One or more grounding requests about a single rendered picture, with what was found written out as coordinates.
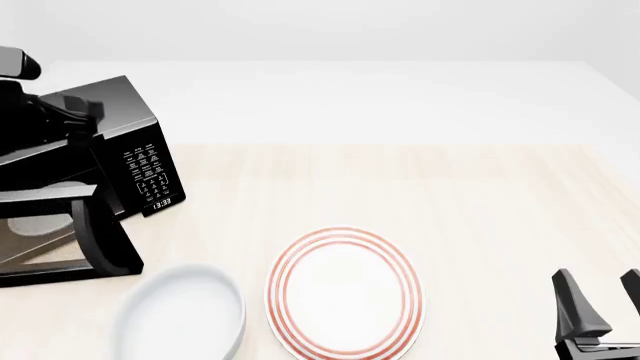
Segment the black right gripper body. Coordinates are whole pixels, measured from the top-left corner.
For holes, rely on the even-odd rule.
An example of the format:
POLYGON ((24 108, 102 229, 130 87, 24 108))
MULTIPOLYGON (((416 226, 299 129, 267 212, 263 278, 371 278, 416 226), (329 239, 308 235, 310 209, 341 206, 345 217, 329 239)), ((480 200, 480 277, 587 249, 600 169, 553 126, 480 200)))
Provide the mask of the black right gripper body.
POLYGON ((598 338, 556 338, 559 360, 640 360, 640 344, 600 343, 598 338))

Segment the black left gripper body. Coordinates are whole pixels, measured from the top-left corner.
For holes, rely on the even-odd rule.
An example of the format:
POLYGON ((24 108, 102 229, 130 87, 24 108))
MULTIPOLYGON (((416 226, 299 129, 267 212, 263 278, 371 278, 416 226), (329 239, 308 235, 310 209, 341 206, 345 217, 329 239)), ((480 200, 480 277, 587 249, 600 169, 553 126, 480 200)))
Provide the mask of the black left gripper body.
POLYGON ((101 101, 63 98, 64 107, 43 100, 39 100, 38 103, 45 115, 46 140, 92 137, 98 130, 99 122, 104 119, 104 103, 101 101))

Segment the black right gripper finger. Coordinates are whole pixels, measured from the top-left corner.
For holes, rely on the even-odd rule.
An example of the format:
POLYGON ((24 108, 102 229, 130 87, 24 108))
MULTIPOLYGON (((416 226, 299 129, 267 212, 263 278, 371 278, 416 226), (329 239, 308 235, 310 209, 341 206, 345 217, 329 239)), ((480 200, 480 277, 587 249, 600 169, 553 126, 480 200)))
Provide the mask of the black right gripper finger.
POLYGON ((567 269, 552 275, 556 301, 555 341, 576 338, 600 338, 612 332, 612 327, 586 299, 567 269))
POLYGON ((640 270, 630 269, 620 277, 622 285, 640 315, 640 270))

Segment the black microwave oven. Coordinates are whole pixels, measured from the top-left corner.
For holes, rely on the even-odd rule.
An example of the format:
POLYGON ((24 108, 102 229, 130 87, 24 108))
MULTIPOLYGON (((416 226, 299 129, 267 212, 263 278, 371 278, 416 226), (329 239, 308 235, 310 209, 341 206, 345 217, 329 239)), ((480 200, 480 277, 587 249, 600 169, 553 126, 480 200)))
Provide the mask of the black microwave oven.
POLYGON ((43 95, 63 107, 74 96, 104 104, 105 116, 87 146, 58 140, 0 156, 0 191, 59 182, 96 185, 119 220, 153 215, 186 195, 157 118, 127 77, 43 95))

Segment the white shallow bowl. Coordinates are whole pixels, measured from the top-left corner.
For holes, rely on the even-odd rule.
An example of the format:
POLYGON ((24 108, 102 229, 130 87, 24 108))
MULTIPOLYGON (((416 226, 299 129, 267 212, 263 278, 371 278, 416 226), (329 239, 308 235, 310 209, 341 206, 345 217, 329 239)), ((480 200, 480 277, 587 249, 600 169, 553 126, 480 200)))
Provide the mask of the white shallow bowl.
POLYGON ((245 298, 226 272, 177 266, 130 293, 110 332, 110 360, 233 360, 246 319, 245 298))

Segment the white plate with red rings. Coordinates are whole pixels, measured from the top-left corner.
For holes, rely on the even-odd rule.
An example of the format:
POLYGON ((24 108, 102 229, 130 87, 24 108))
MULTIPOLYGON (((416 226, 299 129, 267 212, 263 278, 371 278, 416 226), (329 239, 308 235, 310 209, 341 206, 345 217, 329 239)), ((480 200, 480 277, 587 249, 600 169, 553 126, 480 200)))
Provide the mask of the white plate with red rings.
POLYGON ((420 335, 427 298, 400 248, 343 226, 287 245, 267 272, 264 305, 295 360, 400 360, 420 335))

